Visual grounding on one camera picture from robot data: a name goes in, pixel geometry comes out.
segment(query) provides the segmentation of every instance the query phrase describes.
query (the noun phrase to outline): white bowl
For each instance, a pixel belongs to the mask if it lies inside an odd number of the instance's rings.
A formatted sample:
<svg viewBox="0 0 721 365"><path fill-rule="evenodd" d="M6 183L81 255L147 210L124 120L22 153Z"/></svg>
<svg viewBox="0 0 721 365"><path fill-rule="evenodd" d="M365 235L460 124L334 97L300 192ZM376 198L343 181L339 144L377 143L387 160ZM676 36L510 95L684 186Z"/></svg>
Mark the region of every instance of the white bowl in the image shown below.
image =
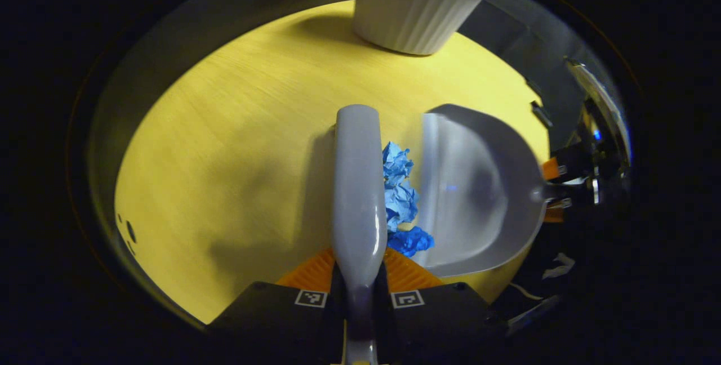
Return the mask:
<svg viewBox="0 0 721 365"><path fill-rule="evenodd" d="M481 0L355 0L353 29L373 44L434 54Z"/></svg>

